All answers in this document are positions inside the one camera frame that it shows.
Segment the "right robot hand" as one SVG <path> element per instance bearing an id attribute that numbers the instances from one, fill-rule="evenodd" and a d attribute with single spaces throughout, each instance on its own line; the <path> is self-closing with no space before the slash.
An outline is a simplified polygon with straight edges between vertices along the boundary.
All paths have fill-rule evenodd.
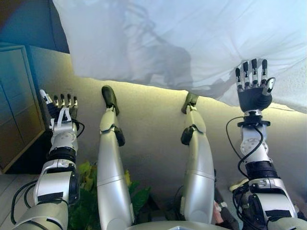
<path id="1" fill-rule="evenodd" d="M 268 77 L 268 62 L 261 62 L 261 75 L 258 73 L 258 61 L 245 61 L 241 68 L 235 69 L 236 87 L 241 110 L 262 111 L 272 102 L 272 91 L 275 77 Z"/>

